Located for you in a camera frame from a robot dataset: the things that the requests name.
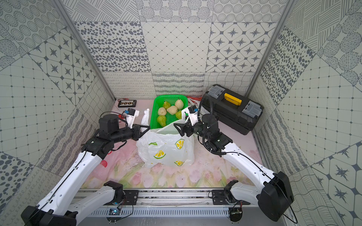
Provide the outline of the white plastic bag lemon print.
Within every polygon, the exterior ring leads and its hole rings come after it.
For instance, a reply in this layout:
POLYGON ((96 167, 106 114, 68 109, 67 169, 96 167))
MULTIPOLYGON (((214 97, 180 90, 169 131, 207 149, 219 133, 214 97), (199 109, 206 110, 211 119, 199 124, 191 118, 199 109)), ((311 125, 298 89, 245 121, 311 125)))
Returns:
POLYGON ((194 163, 194 137, 181 136, 173 124, 149 130, 137 141, 138 155, 146 168, 157 164, 181 167, 194 163))

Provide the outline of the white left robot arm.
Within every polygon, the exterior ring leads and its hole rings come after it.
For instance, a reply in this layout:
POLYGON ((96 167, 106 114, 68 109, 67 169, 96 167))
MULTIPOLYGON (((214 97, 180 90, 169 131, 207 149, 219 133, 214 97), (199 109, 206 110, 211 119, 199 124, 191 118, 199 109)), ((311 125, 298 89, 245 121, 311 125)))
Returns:
POLYGON ((99 119, 99 129, 82 144, 81 152, 57 185, 36 206, 27 206, 21 214, 26 226, 77 226, 104 204, 125 204, 123 185, 106 182, 92 195, 72 204, 80 187, 100 165, 114 145, 137 141, 150 130, 149 125, 134 124, 134 116, 109 114, 99 119))

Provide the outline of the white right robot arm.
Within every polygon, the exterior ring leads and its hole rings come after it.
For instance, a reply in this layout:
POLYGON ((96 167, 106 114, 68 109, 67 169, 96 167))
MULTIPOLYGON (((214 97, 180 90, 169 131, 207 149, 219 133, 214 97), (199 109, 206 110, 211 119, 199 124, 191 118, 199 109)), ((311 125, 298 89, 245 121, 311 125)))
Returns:
POLYGON ((275 173, 259 164, 242 151, 231 138, 220 132, 215 117, 203 116, 201 121, 173 123, 181 136, 197 135, 202 145, 211 154, 217 155, 233 164, 254 184, 247 187, 233 180, 224 187, 224 195, 229 203, 246 201, 258 205, 270 220, 277 222, 294 202, 290 181, 283 172, 275 173))

